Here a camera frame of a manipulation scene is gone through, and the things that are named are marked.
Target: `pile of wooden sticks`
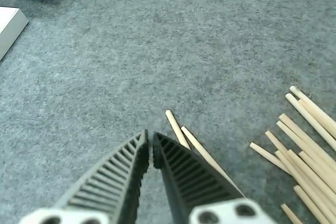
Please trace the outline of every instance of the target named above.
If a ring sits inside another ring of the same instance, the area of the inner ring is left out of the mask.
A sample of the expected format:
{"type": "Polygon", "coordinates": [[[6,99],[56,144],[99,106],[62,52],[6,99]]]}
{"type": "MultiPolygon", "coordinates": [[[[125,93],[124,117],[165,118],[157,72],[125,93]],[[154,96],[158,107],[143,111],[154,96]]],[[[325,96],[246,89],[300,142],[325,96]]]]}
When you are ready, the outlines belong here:
{"type": "MultiPolygon", "coordinates": [[[[290,91],[299,100],[290,93],[286,99],[336,151],[336,122],[298,88],[292,86],[290,91]]],[[[253,142],[250,147],[296,180],[294,191],[320,223],[336,223],[335,160],[288,116],[282,114],[279,119],[277,125],[300,147],[299,155],[286,149],[270,131],[265,134],[278,149],[276,156],[253,142]]],[[[288,206],[281,207],[294,224],[302,223],[288,206]]]]}

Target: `wooden stick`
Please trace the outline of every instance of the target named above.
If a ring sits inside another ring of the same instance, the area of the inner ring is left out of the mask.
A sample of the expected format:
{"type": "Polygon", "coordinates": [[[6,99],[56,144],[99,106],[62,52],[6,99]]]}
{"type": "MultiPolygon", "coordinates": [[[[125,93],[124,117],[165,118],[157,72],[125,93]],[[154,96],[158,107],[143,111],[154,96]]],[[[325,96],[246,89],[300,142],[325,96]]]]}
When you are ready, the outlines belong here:
{"type": "Polygon", "coordinates": [[[330,121],[325,120],[322,114],[304,102],[304,100],[300,99],[299,103],[316,119],[316,121],[318,121],[334,138],[336,138],[336,128],[330,123],[330,121]]]}
{"type": "Polygon", "coordinates": [[[181,130],[187,136],[192,145],[196,148],[196,150],[200,153],[200,155],[213,167],[217,170],[226,180],[228,180],[242,195],[244,195],[236,184],[230,179],[230,177],[225,173],[225,171],[218,165],[218,163],[214,160],[213,157],[209,154],[209,152],[199,143],[199,141],[194,137],[193,134],[184,126],[181,127],[181,130]]]}
{"type": "Polygon", "coordinates": [[[290,208],[286,204],[282,204],[281,208],[293,224],[303,224],[301,220],[292,212],[292,210],[290,210],[290,208]]]}
{"type": "Polygon", "coordinates": [[[250,143],[250,147],[254,149],[257,153],[263,156],[265,159],[270,161],[272,164],[278,166],[281,170],[289,174],[287,168],[282,164],[282,162],[272,154],[270,154],[267,150],[261,148],[259,145],[255,144],[254,142],[250,143]]]}
{"type": "Polygon", "coordinates": [[[310,148],[315,151],[321,159],[324,160],[333,170],[336,171],[336,162],[327,152],[324,151],[306,132],[304,132],[295,122],[288,116],[282,114],[280,120],[287,125],[299,138],[301,138],[310,148]]]}
{"type": "Polygon", "coordinates": [[[187,140],[184,138],[184,135],[182,134],[179,125],[177,124],[173,113],[170,110],[166,110],[166,116],[168,118],[168,121],[170,122],[170,125],[173,128],[173,131],[175,132],[175,135],[177,136],[177,139],[179,140],[180,144],[187,149],[190,150],[190,147],[188,145],[187,140]]]}
{"type": "Polygon", "coordinates": [[[289,159],[286,147],[270,131],[266,131],[265,135],[271,140],[273,145],[289,159]]]}
{"type": "Polygon", "coordinates": [[[321,224],[331,224],[300,186],[295,186],[294,191],[321,224]]]}
{"type": "Polygon", "coordinates": [[[327,186],[316,173],[306,165],[292,150],[288,151],[289,156],[295,164],[306,174],[306,176],[336,205],[336,194],[327,186]]]}
{"type": "Polygon", "coordinates": [[[335,139],[326,131],[316,119],[295,99],[292,94],[286,94],[286,99],[300,112],[311,126],[323,137],[323,139],[336,151],[335,139]]]}
{"type": "Polygon", "coordinates": [[[320,107],[318,107],[312,100],[310,100],[303,92],[297,87],[291,86],[289,88],[299,99],[304,101],[311,109],[306,108],[308,111],[312,111],[310,114],[315,114],[317,121],[323,125],[332,135],[336,138],[336,122],[330,116],[328,116],[320,107]]]}
{"type": "Polygon", "coordinates": [[[305,152],[300,152],[299,156],[306,162],[307,165],[317,174],[319,177],[336,193],[336,180],[334,174],[326,173],[321,169],[311,157],[309,157],[305,152]]]}
{"type": "Polygon", "coordinates": [[[331,174],[334,174],[334,170],[330,168],[328,164],[324,162],[323,159],[320,158],[320,156],[314,152],[314,150],[306,144],[301,138],[299,138],[293,131],[290,130],[289,127],[287,127],[284,123],[278,121],[277,125],[282,129],[283,132],[286,133],[287,136],[289,136],[290,139],[293,140],[296,145],[298,145],[303,151],[305,151],[311,158],[315,160],[315,162],[318,163],[320,167],[325,169],[326,172],[331,172],[331,174]]]}
{"type": "Polygon", "coordinates": [[[298,184],[305,190],[308,196],[312,199],[312,201],[317,205],[317,207],[323,212],[325,217],[331,222],[336,223],[336,217],[332,213],[332,211],[328,208],[328,206],[321,200],[319,195],[315,193],[313,188],[309,186],[309,184],[305,181],[305,179],[298,173],[295,167],[286,159],[282,152],[276,152],[277,157],[280,161],[287,167],[288,171],[295,178],[298,184]]]}
{"type": "Polygon", "coordinates": [[[293,163],[291,163],[301,177],[307,182],[307,184],[312,188],[312,190],[319,196],[319,198],[325,203],[325,205],[332,211],[336,212],[335,205],[321,192],[321,190],[306,176],[306,174],[293,163]]]}

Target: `gray carpet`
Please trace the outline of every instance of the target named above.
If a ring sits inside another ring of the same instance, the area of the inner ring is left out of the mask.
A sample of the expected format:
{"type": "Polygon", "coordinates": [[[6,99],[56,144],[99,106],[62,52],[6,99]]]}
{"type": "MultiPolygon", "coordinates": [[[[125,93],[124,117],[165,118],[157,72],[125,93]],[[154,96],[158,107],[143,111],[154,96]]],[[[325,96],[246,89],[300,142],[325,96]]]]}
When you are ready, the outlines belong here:
{"type": "MultiPolygon", "coordinates": [[[[30,19],[0,63],[0,218],[51,206],[91,165],[171,109],[278,223],[295,182],[248,148],[286,112],[290,85],[336,118],[336,0],[0,0],[30,19]]],[[[137,223],[170,224],[151,169],[137,223]]]]}

